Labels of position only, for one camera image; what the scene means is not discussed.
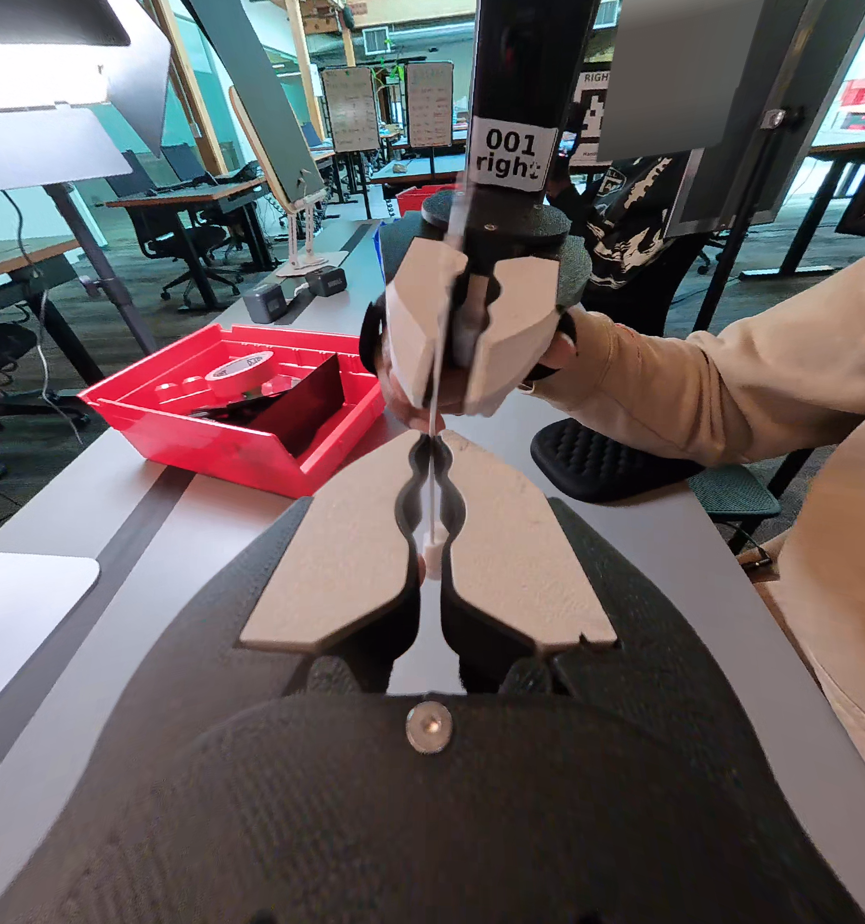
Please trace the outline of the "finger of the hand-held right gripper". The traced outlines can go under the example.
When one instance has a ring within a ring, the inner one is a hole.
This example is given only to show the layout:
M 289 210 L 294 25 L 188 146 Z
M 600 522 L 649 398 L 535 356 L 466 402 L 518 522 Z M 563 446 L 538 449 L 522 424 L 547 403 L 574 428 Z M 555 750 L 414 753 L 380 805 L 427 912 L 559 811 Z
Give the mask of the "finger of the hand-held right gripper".
M 416 237 L 386 286 L 392 372 L 414 408 L 426 404 L 454 283 L 466 267 L 466 255 L 447 242 Z
M 488 324 L 475 344 L 465 415 L 492 416 L 539 363 L 560 320 L 559 271 L 559 261 L 535 256 L 495 263 L 492 278 L 499 293 L 488 307 Z

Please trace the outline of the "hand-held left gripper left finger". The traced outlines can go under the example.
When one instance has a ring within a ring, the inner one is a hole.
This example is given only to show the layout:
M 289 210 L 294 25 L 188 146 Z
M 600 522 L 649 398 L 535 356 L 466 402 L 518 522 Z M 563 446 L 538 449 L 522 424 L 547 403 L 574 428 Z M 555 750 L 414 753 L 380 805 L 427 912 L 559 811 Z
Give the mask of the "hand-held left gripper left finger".
M 324 653 L 415 586 L 430 440 L 400 434 L 361 456 L 310 501 L 240 635 L 242 646 Z

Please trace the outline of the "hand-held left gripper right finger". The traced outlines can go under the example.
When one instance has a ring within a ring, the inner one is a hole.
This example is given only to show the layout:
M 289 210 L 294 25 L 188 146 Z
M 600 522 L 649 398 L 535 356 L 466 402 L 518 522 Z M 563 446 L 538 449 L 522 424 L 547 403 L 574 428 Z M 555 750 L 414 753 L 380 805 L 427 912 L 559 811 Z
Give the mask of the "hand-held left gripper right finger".
M 450 550 L 460 602 L 536 653 L 617 636 L 548 498 L 526 475 L 454 431 L 440 434 L 463 522 Z

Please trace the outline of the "black plate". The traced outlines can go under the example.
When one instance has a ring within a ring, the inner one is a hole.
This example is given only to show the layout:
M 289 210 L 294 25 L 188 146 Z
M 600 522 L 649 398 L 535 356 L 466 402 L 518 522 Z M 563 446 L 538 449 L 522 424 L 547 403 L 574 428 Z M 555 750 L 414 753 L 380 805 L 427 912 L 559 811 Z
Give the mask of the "black plate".
M 248 429 L 277 437 L 293 457 L 305 455 L 319 429 L 345 404 L 339 357 L 330 355 L 304 379 L 282 393 L 250 422 Z

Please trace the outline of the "red tape roll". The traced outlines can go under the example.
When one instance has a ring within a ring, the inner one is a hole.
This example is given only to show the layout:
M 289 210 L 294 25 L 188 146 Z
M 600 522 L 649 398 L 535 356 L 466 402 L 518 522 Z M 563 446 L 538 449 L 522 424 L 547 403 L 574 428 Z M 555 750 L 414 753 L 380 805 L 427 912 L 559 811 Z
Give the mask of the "red tape roll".
M 210 391 L 223 400 L 260 391 L 277 374 L 272 350 L 261 350 L 219 365 L 205 376 Z

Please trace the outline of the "person's right forearm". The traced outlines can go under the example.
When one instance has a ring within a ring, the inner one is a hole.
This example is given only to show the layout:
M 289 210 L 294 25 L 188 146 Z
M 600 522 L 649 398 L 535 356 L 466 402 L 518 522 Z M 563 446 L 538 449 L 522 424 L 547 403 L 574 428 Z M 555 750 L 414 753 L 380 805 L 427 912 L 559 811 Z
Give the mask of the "person's right forearm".
M 865 257 L 720 334 L 574 315 L 576 354 L 531 390 L 598 433 L 706 467 L 836 444 L 865 456 Z

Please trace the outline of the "person's right hand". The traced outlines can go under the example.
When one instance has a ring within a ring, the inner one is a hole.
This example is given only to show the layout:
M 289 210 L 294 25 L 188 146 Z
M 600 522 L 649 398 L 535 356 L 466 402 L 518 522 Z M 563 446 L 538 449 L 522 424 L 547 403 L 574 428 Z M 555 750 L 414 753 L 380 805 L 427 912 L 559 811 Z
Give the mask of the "person's right hand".
M 564 368 L 577 356 L 577 345 L 566 333 L 556 332 L 548 349 L 538 362 L 550 374 Z M 438 403 L 435 417 L 430 417 L 431 406 L 413 406 L 392 368 L 390 336 L 381 336 L 376 350 L 376 373 L 388 410 L 395 418 L 410 429 L 421 432 L 439 433 L 445 428 L 444 417 L 460 416 L 465 412 L 467 370 L 444 366 L 439 379 Z

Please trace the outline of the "easel whiteboard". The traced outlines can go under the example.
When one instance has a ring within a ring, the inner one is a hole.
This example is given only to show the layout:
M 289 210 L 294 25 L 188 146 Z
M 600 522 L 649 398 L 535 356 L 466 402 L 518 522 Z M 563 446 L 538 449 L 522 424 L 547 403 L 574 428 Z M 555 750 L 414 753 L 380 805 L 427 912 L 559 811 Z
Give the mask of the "easel whiteboard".
M 452 144 L 453 64 L 415 62 L 405 67 L 407 142 L 412 149 Z
M 321 77 L 335 154 L 379 150 L 380 126 L 370 68 L 326 67 Z

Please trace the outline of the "wooden easel stand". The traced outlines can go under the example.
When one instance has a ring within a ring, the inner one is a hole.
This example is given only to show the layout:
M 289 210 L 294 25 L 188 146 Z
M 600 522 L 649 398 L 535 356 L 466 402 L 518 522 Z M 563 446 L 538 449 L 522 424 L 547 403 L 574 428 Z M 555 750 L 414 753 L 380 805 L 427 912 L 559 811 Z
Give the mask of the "wooden easel stand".
M 303 277 L 327 267 L 341 267 L 347 259 L 346 250 L 315 251 L 315 207 L 323 197 L 323 193 L 309 195 L 289 204 L 290 211 L 286 214 L 288 255 L 273 271 L 276 278 Z

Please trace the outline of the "dark grey box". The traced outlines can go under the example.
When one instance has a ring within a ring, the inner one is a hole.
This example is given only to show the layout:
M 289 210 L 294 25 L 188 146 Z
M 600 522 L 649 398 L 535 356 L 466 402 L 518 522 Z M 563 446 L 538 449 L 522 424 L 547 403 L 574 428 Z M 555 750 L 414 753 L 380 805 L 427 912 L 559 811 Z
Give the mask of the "dark grey box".
M 263 280 L 242 295 L 246 312 L 253 323 L 269 325 L 283 317 L 288 303 L 280 280 Z

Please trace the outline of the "black office chair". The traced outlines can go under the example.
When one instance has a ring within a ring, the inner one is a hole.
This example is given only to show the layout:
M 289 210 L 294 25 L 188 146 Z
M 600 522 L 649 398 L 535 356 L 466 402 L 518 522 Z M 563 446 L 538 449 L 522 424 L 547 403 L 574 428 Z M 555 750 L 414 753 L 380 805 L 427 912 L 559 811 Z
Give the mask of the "black office chair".
M 161 191 L 139 163 L 137 155 L 127 150 L 124 152 L 124 157 L 129 167 L 132 168 L 131 179 L 108 179 L 118 200 L 129 200 L 138 196 L 154 202 L 159 199 L 158 193 Z M 221 226 L 207 224 L 186 226 L 179 217 L 180 210 L 165 205 L 125 205 L 122 207 L 134 226 L 138 248 L 145 257 L 149 260 L 182 261 L 188 267 L 184 273 L 162 287 L 161 300 L 170 300 L 171 290 L 185 283 L 182 295 L 183 308 L 180 309 L 200 309 L 198 306 L 193 306 L 191 302 L 190 291 L 193 287 L 197 287 L 198 292 L 202 294 L 202 301 L 206 306 L 213 305 L 211 309 L 218 307 L 215 304 L 216 299 L 213 301 L 207 299 L 202 289 L 198 287 L 197 278 L 192 270 L 195 264 L 191 262 L 191 254 L 194 254 L 196 268 L 207 281 L 206 284 L 211 281 L 222 283 L 230 287 L 232 295 L 240 295 L 238 284 L 243 283 L 244 279 L 239 272 L 229 271 L 228 276 L 224 276 L 213 269 L 212 251 L 224 246 L 227 242 L 227 233 Z

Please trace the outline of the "background wooden desk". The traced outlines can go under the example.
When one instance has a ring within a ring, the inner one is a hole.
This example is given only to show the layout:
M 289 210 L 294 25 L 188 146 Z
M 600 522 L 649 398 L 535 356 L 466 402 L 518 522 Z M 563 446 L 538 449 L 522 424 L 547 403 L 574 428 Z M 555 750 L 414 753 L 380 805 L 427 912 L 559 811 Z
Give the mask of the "background wooden desk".
M 256 211 L 256 203 L 265 196 L 267 190 L 268 187 L 264 179 L 250 179 L 244 182 L 203 184 L 197 187 L 161 191 L 158 193 L 160 198 L 155 202 L 144 199 L 143 196 L 138 196 L 134 199 L 125 199 L 123 201 L 119 201 L 117 198 L 104 202 L 103 206 L 108 209 L 124 210 L 122 206 L 125 205 L 165 205 L 173 209 L 179 209 L 181 219 L 183 214 L 193 215 L 206 212 L 213 212 L 218 217 L 236 217 L 243 230 L 243 242 L 251 255 L 250 261 L 244 264 L 244 269 L 270 272 L 275 269 L 277 262 L 267 244 Z M 191 254 L 191 262 L 195 264 L 192 266 L 192 270 L 195 273 L 195 278 L 197 278 L 198 287 L 202 289 L 207 299 L 211 301 L 216 299 L 215 304 L 218 307 L 215 309 L 218 309 L 220 303 L 211 287 L 213 281 L 206 284 L 207 281 L 196 268 L 194 254 Z M 214 310 L 211 309 L 214 307 L 213 305 L 210 305 L 210 307 L 204 303 L 203 305 L 209 310 Z
M 24 304 L 37 312 L 41 299 L 64 283 L 77 279 L 67 253 L 79 249 L 74 238 L 36 237 L 19 249 L 0 241 L 0 310 Z M 104 373 L 80 342 L 65 318 L 47 300 L 44 329 L 86 385 L 94 385 Z

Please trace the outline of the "black panel on tripod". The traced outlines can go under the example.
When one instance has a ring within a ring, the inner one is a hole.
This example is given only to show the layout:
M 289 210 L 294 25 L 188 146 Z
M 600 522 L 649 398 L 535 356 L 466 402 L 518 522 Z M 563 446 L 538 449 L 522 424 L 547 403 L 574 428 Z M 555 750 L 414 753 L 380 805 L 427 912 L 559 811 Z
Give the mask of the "black panel on tripod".
M 728 231 L 693 326 L 708 329 L 751 225 L 775 219 L 865 37 L 865 1 L 766 1 L 721 141 L 689 156 L 668 237 Z

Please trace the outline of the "grey upright panel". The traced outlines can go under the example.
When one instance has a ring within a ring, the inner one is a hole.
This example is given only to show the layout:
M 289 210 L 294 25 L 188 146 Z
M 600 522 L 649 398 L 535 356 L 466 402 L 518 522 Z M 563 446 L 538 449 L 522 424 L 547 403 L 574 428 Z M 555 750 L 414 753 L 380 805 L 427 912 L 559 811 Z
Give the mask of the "grey upright panel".
M 231 105 L 274 197 L 288 213 L 325 196 L 297 117 L 240 1 L 185 1 L 230 76 Z

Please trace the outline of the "person's beige hoodie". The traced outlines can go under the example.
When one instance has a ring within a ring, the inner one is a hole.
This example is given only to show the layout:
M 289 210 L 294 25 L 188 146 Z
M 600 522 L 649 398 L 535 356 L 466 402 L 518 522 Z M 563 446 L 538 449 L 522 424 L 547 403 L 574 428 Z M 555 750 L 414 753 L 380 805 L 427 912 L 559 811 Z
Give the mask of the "person's beige hoodie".
M 787 633 L 865 763 L 865 421 L 812 481 L 778 567 Z

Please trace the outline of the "studio light panel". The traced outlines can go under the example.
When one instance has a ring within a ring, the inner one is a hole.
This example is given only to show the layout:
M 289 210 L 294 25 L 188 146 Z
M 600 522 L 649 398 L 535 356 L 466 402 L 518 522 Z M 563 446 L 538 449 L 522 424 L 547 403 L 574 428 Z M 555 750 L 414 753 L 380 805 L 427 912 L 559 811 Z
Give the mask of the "studio light panel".
M 92 108 L 161 153 L 171 45 L 136 1 L 0 1 L 0 191 L 129 172 Z

